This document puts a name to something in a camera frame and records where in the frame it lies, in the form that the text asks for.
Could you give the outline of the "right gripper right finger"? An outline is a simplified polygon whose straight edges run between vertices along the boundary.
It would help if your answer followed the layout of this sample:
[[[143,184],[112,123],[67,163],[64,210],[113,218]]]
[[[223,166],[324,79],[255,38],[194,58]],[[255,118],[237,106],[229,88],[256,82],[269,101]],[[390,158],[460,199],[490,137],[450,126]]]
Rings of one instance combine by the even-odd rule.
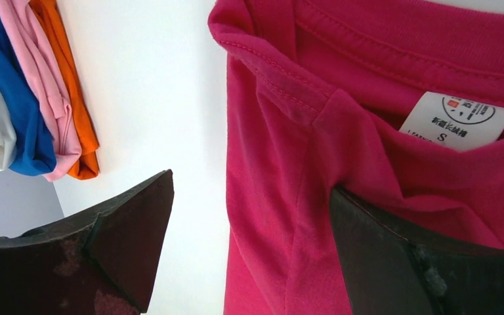
[[[340,187],[329,217],[354,314],[504,314],[504,250],[433,232]]]

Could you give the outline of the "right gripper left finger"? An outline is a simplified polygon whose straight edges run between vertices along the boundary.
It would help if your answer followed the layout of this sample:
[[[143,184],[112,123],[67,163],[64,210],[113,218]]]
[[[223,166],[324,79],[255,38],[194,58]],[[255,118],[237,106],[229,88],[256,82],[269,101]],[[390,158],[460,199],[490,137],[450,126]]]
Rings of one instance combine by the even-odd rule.
[[[0,314],[144,314],[174,200],[173,173],[15,238],[0,237]]]

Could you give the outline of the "magenta t-shirt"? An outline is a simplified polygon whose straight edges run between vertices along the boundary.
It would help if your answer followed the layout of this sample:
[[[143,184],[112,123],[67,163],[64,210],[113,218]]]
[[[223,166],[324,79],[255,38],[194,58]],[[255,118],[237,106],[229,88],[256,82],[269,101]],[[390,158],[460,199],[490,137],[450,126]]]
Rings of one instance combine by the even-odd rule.
[[[504,14],[430,1],[217,1],[227,52],[225,314],[351,314],[334,186],[504,249],[504,118],[456,152],[400,127],[427,93],[504,108]]]

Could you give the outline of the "orange folded t-shirt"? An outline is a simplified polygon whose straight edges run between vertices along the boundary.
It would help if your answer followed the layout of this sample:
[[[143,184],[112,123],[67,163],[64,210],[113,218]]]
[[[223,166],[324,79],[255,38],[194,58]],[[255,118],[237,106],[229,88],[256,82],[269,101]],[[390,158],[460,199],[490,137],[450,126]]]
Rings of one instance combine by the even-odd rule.
[[[81,144],[81,157],[74,163],[68,174],[78,180],[93,179],[100,172],[96,156],[99,142],[87,111],[75,61],[58,6],[56,1],[46,0],[30,1],[29,6],[49,40],[71,100],[74,127]]]

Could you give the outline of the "blue folded t-shirt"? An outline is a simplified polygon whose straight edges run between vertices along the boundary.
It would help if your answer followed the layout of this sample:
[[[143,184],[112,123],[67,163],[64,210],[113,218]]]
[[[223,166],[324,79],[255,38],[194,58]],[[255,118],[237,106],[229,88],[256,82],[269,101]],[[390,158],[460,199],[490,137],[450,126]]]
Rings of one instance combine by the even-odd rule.
[[[10,169],[27,176],[50,173],[56,156],[50,131],[39,110],[0,19],[0,92],[16,133],[16,153]]]

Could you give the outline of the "pink folded t-shirt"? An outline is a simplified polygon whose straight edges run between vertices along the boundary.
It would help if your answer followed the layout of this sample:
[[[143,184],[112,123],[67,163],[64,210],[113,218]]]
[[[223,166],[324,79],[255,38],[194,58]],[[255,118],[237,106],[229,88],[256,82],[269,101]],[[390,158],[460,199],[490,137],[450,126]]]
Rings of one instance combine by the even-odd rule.
[[[0,0],[0,19],[52,136],[56,167],[44,177],[61,179],[79,161],[82,148],[58,62],[28,1]]]

